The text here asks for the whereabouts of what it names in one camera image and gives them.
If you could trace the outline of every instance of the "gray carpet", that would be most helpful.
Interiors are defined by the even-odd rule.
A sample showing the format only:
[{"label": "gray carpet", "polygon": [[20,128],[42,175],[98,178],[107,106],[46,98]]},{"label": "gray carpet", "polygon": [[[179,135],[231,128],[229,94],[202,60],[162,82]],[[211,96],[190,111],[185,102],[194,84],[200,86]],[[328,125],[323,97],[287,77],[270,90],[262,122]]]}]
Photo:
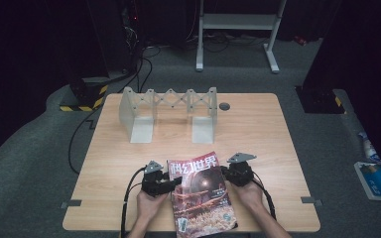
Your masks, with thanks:
[{"label": "gray carpet", "polygon": [[[381,237],[381,202],[367,199],[353,164],[365,161],[357,133],[362,126],[343,90],[346,114],[306,114],[295,86],[302,85],[320,42],[302,47],[276,42],[274,53],[280,67],[272,74],[260,44],[234,46],[219,53],[205,51],[204,71],[194,71],[195,50],[163,47],[148,49],[144,56],[153,64],[144,90],[169,88],[177,92],[193,88],[206,92],[272,92],[277,94],[312,196],[321,229],[316,233],[292,233],[294,237]],[[224,45],[206,44],[215,51]],[[143,82],[150,65],[144,61]],[[126,80],[110,84],[108,93],[119,91]],[[130,86],[136,88],[137,79]],[[87,112],[61,112],[59,103],[67,87],[52,94],[47,111],[17,131],[0,148],[0,237],[117,237],[118,232],[73,232],[62,227],[61,208],[73,192],[77,175],[67,162],[71,135]],[[99,111],[91,116],[95,122]],[[80,170],[93,130],[89,123],[75,135],[71,157]],[[151,233],[149,237],[175,237]],[[227,233],[215,237],[263,237],[262,233]]]}]

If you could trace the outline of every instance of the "forearm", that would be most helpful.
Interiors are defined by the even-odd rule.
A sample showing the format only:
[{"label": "forearm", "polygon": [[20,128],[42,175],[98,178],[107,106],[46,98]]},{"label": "forearm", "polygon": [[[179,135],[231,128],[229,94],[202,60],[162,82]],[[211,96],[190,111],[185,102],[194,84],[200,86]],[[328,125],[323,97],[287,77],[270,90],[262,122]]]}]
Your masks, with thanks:
[{"label": "forearm", "polygon": [[138,218],[135,221],[132,230],[126,236],[127,238],[143,238],[147,232],[147,227],[150,224],[150,221],[145,218]]},{"label": "forearm", "polygon": [[248,208],[266,237],[291,237],[290,234],[270,215],[263,205],[254,205]]}]

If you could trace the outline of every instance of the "wooden tabletop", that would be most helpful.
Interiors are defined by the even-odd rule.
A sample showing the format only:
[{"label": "wooden tabletop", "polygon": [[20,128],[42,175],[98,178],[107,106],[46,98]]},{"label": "wooden tabletop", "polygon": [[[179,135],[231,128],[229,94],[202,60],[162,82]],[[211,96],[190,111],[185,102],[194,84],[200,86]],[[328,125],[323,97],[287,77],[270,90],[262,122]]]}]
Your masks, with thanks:
[{"label": "wooden tabletop", "polygon": [[[315,232],[320,228],[311,196],[297,157],[278,98],[270,93],[218,93],[217,102],[230,109],[218,110],[213,144],[191,141],[191,119],[186,106],[174,109],[159,105],[152,143],[129,143],[126,128],[119,122],[122,94],[106,97],[92,137],[72,200],[80,206],[67,208],[63,221],[66,230],[120,230],[123,198],[133,174],[150,161],[165,167],[166,160],[188,160],[215,151],[223,166],[235,153],[256,155],[249,161],[274,201],[277,219],[287,231]],[[140,173],[134,183],[141,182]],[[237,216],[233,232],[260,231],[239,202],[230,184],[230,199]],[[132,189],[127,210],[126,229],[136,218],[136,194]],[[173,209],[167,199],[150,231],[175,231]]]}]

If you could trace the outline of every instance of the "white metal rack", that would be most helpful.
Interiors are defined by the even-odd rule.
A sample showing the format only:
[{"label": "white metal rack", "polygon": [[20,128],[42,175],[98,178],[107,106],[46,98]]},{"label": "white metal rack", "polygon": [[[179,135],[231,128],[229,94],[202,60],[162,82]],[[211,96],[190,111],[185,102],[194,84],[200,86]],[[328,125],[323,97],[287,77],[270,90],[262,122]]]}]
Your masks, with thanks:
[{"label": "white metal rack", "polygon": [[205,14],[203,12],[203,0],[200,0],[199,29],[196,53],[196,71],[203,71],[203,30],[204,29],[235,29],[235,30],[270,30],[271,36],[268,44],[264,44],[265,53],[271,70],[278,73],[272,48],[283,17],[287,0],[281,0],[277,14],[253,15],[253,14]]}]

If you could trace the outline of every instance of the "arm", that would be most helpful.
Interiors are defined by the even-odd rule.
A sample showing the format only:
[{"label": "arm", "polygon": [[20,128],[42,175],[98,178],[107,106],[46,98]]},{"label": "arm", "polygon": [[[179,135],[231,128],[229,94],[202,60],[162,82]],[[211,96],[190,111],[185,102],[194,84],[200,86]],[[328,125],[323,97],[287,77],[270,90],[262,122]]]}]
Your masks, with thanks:
[{"label": "arm", "polygon": [[253,181],[244,186],[233,184],[242,204],[250,211],[256,223],[268,238],[291,237],[289,233],[270,215],[262,203],[263,192]]},{"label": "arm", "polygon": [[143,238],[147,232],[148,225],[157,215],[167,193],[153,197],[141,190],[137,195],[138,214],[137,219],[129,232],[127,238]]}]

